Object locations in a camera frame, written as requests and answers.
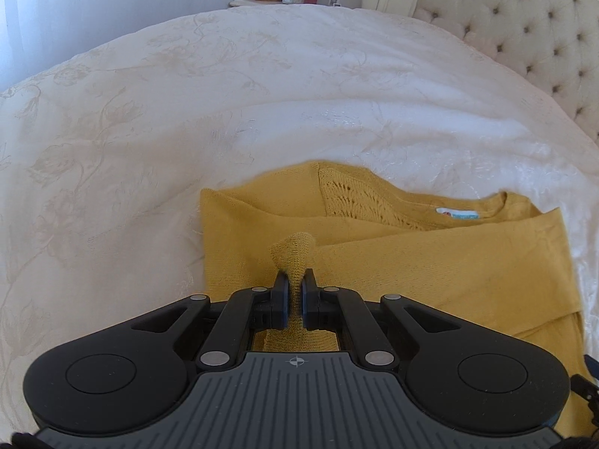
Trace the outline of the mustard yellow knit sweater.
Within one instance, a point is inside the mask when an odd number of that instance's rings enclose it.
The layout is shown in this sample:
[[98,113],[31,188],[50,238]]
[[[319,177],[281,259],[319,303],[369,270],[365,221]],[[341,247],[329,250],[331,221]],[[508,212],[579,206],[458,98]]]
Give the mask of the mustard yellow knit sweater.
[[517,193],[456,200],[394,187],[368,169],[311,161],[201,192],[208,296],[297,285],[368,301],[399,293],[548,350],[586,375],[582,305],[559,210]]

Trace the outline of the white floral bedspread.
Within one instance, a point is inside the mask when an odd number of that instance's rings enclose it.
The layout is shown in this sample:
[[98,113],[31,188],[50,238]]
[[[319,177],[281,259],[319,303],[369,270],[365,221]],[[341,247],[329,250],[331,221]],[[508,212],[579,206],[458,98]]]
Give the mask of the white floral bedspread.
[[562,210],[598,349],[598,148],[518,73],[420,20],[264,6],[120,37],[1,96],[1,433],[39,354],[202,290],[199,194],[308,160]]

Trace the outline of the white nightstand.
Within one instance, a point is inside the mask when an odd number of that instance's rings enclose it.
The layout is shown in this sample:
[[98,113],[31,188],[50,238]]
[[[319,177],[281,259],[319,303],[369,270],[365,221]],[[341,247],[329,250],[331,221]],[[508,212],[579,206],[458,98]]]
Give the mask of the white nightstand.
[[241,6],[272,6],[279,4],[279,1],[263,1],[263,0],[232,0],[228,3],[228,6],[231,8],[241,7]]

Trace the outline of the cream tufted headboard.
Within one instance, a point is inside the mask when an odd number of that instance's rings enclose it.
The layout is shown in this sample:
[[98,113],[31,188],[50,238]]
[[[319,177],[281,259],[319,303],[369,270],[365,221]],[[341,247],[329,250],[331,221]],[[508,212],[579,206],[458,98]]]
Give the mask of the cream tufted headboard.
[[598,0],[361,0],[448,31],[550,95],[598,138]]

